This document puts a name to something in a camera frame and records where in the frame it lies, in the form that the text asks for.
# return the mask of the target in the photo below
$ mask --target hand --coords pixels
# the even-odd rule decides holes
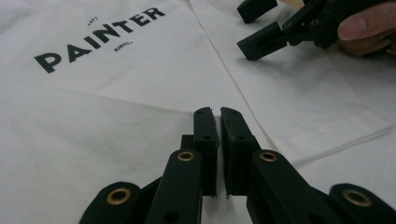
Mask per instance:
[[[369,7],[354,14],[338,27],[338,47],[361,56],[386,46],[396,52],[396,2]]]

